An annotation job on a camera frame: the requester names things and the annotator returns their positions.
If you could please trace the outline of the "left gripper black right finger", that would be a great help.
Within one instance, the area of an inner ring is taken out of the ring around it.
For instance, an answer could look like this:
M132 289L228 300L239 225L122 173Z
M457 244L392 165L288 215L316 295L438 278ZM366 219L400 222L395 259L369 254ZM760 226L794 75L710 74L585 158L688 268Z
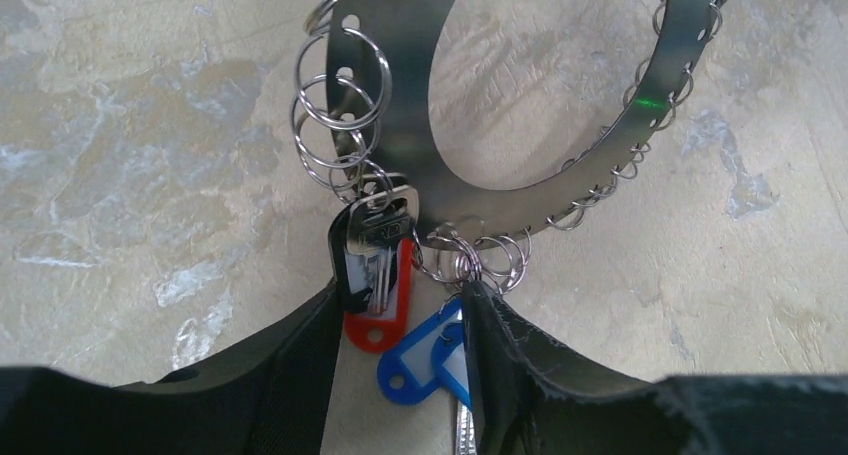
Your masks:
M488 285L461 292L481 454L843 454L843 375L676 375L597 363Z

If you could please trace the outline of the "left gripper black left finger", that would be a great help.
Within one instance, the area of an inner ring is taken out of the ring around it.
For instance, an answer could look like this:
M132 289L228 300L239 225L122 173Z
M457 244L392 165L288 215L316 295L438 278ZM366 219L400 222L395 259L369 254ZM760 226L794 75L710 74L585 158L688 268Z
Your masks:
M317 454L342 329L328 285L279 322L152 382L1 372L5 454Z

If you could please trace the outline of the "large keyring with keys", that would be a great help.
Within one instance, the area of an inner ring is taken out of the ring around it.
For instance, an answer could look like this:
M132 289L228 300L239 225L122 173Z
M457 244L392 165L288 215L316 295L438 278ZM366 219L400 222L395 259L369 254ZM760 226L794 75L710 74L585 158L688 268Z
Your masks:
M332 131L324 160L298 143L309 174L351 205L411 185L419 197L412 234L415 266L444 284L489 279L500 293L523 278L531 248L519 236L579 227L586 213L638 174L650 138L671 126L692 93L693 72L721 30L728 0L659 0L656 45L623 94L623 109L599 137L535 184L494 190L455 174L442 158L429 118L429 76L437 42L456 0L322 0L308 15L305 47L327 42L322 73L294 76L290 123Z

